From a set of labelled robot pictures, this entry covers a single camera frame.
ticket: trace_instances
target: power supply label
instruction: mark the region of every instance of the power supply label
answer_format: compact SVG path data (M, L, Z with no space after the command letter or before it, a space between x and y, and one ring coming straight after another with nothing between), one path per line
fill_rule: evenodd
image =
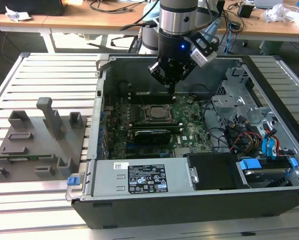
M128 166L128 192L152 194L168 192L164 164Z

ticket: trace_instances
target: small circuit board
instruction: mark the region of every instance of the small circuit board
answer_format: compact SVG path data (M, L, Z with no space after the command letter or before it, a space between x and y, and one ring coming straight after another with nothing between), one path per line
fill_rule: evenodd
M176 95L169 104L132 104L120 97L104 110L109 159L175 158L212 151L194 96Z

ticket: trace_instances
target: green circuit board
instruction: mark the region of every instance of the green circuit board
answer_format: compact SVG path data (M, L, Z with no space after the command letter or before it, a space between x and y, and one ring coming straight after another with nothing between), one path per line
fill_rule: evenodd
M186 153L212 151L212 143L202 124L200 103L190 95L176 95L173 104L159 106L168 109L171 122L182 123L182 131L171 134L169 144L137 146L131 139L131 122L145 122L146 110L157 104L131 104L127 98L119 98L107 116L109 159L175 158Z

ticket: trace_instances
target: barcode label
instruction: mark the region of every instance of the barcode label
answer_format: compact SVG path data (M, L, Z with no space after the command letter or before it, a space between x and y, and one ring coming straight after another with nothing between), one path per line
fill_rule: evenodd
M128 162L114 162L114 169L128 169Z

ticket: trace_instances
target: cpu socket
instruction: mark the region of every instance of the cpu socket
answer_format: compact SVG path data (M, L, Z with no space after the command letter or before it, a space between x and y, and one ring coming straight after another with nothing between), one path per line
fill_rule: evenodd
M171 107L165 105L146 105L145 121L147 123L173 123Z

